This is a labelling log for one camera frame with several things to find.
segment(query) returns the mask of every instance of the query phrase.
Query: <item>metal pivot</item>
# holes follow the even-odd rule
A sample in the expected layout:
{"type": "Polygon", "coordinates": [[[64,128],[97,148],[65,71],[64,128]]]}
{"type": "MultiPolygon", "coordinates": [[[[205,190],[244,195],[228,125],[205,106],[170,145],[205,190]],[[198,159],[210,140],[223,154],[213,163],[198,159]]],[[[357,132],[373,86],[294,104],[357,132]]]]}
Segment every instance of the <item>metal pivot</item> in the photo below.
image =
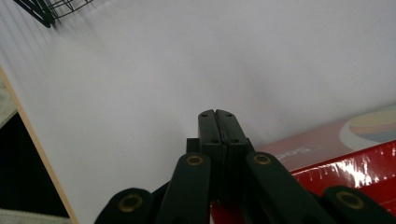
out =
{"type": "Polygon", "coordinates": [[[146,190],[123,190],[111,198],[95,224],[145,224],[152,203],[152,195],[146,190]]]}

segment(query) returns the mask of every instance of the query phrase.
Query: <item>white board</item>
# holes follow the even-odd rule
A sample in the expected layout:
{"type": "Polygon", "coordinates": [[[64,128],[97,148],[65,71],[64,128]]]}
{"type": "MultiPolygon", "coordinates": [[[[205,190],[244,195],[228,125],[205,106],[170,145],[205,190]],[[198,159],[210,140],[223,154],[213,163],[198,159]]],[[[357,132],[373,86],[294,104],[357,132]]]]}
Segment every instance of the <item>white board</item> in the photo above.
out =
{"type": "Polygon", "coordinates": [[[47,29],[0,6],[0,64],[80,223],[166,182],[197,115],[255,146],[396,102],[396,2],[95,0],[47,29]]]}

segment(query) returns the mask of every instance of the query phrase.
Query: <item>shiny red packaging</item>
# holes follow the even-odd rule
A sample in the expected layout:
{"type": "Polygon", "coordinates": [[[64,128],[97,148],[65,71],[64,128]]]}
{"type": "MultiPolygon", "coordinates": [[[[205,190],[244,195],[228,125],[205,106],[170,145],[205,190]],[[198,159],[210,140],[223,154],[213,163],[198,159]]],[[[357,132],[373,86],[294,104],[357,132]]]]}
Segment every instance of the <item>shiny red packaging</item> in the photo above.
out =
{"type": "MultiPolygon", "coordinates": [[[[396,105],[257,151],[275,155],[301,185],[317,195],[328,187],[344,185],[360,190],[396,216],[396,105]]],[[[212,204],[214,223],[225,223],[222,220],[230,216],[241,218],[235,205],[230,206],[212,204]]]]}

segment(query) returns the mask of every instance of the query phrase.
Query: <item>black wire rack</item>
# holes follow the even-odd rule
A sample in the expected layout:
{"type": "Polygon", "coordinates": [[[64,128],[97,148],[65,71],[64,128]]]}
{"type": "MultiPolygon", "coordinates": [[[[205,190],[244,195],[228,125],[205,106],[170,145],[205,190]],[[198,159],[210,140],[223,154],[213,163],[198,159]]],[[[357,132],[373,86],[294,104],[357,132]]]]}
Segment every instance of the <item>black wire rack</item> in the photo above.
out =
{"type": "Polygon", "coordinates": [[[93,0],[14,0],[46,27],[88,5],[93,0]]]}

